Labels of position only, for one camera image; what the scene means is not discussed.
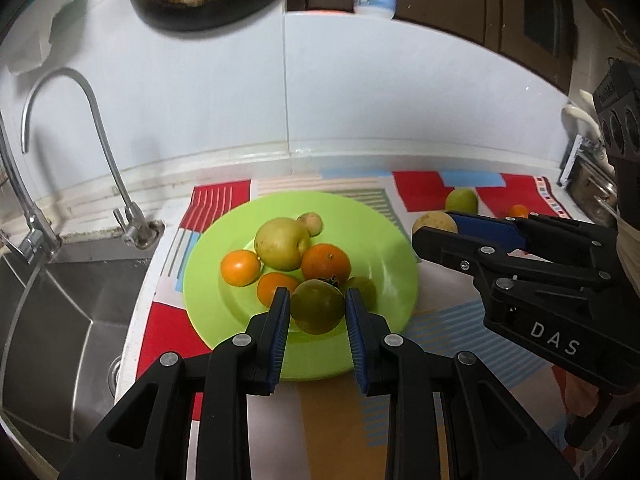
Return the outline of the operator hand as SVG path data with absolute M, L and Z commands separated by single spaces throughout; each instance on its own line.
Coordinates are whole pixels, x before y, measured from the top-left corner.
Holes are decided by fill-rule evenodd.
M 623 266 L 628 278 L 639 284 L 640 271 L 640 234 L 622 216 L 617 218 L 616 250 L 620 264 Z

